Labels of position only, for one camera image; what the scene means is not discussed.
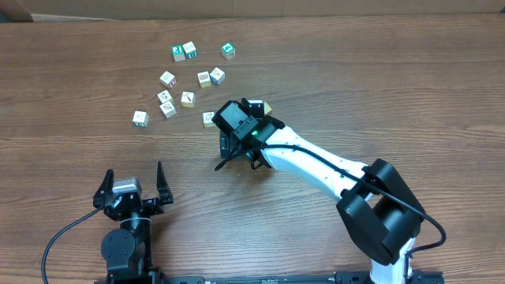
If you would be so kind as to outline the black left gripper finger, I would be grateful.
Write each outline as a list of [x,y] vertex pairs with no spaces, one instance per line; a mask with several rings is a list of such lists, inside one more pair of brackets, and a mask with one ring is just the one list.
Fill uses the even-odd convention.
[[166,181],[163,165],[160,161],[158,161],[157,166],[156,189],[159,193],[159,198],[162,204],[172,204],[174,202],[173,194],[170,190],[170,186]]
[[107,197],[112,193],[112,188],[114,184],[114,171],[112,169],[108,169],[105,177],[98,187],[95,195],[93,196],[93,206],[94,207],[103,207],[107,201]]

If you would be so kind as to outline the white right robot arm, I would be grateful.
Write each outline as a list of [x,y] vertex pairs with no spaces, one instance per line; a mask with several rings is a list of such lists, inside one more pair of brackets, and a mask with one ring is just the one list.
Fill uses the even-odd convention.
[[410,257],[424,208],[388,162],[368,166],[344,159],[303,139],[288,126],[255,126],[222,131],[224,162],[247,159],[253,169],[283,170],[329,196],[353,243],[372,261],[372,283],[410,283]]

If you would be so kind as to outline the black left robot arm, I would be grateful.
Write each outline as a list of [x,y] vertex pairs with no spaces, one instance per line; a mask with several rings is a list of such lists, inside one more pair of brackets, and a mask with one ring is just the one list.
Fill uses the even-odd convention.
[[93,196],[93,206],[108,218],[119,222],[101,243],[107,262],[107,283],[164,283],[163,271],[153,265],[152,216],[161,215],[174,202],[163,165],[158,163],[157,197],[143,199],[140,182],[135,177],[114,180],[109,169]]

